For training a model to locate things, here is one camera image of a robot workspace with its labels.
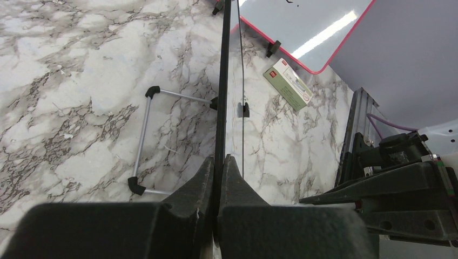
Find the purple cable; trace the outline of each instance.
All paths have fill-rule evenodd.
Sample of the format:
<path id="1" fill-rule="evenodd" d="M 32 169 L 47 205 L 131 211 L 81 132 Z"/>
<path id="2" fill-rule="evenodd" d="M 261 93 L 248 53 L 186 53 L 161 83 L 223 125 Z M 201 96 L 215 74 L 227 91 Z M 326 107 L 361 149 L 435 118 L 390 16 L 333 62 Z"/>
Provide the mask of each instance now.
<path id="1" fill-rule="evenodd" d="M 391 123 L 391 122 L 389 122 L 387 120 L 384 120 L 384 119 L 382 119 L 380 117 L 377 117 L 377 116 L 375 116 L 373 114 L 370 114 L 370 113 L 368 113 L 367 116 L 368 117 L 372 117 L 372 118 L 378 120 L 379 122 L 384 123 L 384 124 L 386 124 L 388 126 L 392 126 L 393 128 L 398 128 L 400 130 L 402 129 L 403 131 L 417 131 L 418 130 L 417 128 L 409 128 L 409 127 L 399 126 L 397 124 Z"/>
<path id="2" fill-rule="evenodd" d="M 380 136 L 381 139 L 383 139 L 382 137 L 382 134 L 380 133 L 380 129 L 375 125 L 375 122 L 372 118 L 378 120 L 379 122 L 381 123 L 384 123 L 388 126 L 392 126 L 393 128 L 398 128 L 400 130 L 403 130 L 403 131 L 417 131 L 418 129 L 417 128 L 409 128 L 409 127 L 404 127 L 404 126 L 399 126 L 397 124 L 394 124 L 394 123 L 391 123 L 387 120 L 384 120 L 378 116 L 375 116 L 373 114 L 370 114 L 370 113 L 367 113 L 366 114 L 367 118 L 369 119 L 369 121 L 371 122 L 372 126 L 374 127 L 375 131 L 377 131 L 377 134 Z"/>
<path id="3" fill-rule="evenodd" d="M 377 131 L 377 134 L 379 135 L 380 139 L 383 139 L 383 136 L 382 136 L 382 133 L 380 132 L 379 128 L 377 127 L 377 125 L 375 124 L 374 120 L 369 116 L 369 115 L 372 115 L 370 113 L 368 113 L 366 116 L 367 118 L 369 119 L 369 121 L 371 122 L 372 126 L 374 127 L 375 131 Z"/>

